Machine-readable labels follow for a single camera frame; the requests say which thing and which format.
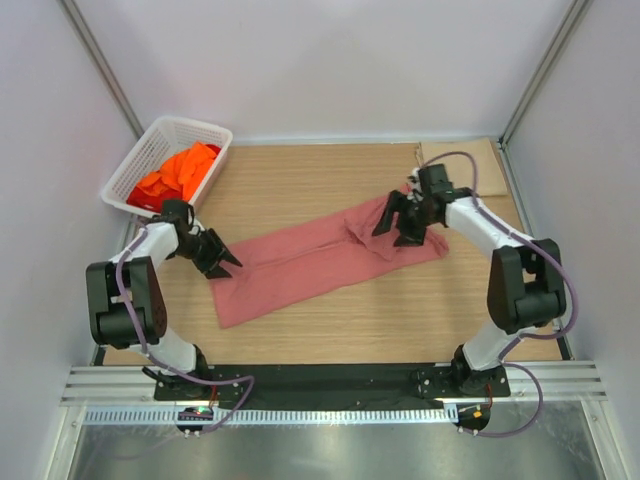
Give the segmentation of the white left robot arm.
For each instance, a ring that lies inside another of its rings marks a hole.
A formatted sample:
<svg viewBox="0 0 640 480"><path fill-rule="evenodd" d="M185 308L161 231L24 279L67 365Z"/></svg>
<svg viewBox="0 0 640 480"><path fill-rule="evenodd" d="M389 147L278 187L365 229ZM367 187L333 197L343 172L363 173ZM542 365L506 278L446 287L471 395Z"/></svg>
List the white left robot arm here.
<svg viewBox="0 0 640 480"><path fill-rule="evenodd" d="M242 265L217 233L199 221L155 217L119 254L87 267L91 336L99 346L146 358L158 368L160 382L177 379L180 392L199 400L211 387L234 382L215 380L199 347L169 326L157 270L175 257L191 261L208 280L229 278L225 263Z"/></svg>

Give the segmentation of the pink t shirt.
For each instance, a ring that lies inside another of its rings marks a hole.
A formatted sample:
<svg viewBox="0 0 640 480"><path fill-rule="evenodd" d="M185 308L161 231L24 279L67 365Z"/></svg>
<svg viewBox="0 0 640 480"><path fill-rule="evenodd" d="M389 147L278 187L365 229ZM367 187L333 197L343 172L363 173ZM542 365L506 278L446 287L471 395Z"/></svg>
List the pink t shirt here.
<svg viewBox="0 0 640 480"><path fill-rule="evenodd" d="M396 247L391 232L372 235L386 198L237 242L242 263L210 282L218 324L232 328L290 305L394 270L447 256L445 238L429 231L418 247Z"/></svg>

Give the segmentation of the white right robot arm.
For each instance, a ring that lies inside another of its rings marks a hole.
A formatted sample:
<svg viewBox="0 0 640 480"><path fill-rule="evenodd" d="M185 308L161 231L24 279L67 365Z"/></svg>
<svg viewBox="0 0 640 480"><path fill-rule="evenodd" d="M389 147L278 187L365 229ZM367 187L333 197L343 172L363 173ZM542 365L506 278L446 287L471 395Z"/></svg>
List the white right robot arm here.
<svg viewBox="0 0 640 480"><path fill-rule="evenodd" d="M538 330L565 313L559 247L512 229L469 188L425 195L394 190L372 234L395 228L396 247L420 246L434 224L457 231L490 260L489 322L457 348L448 374L456 392L480 396L501 376L501 361L509 351L526 338L542 338Z"/></svg>

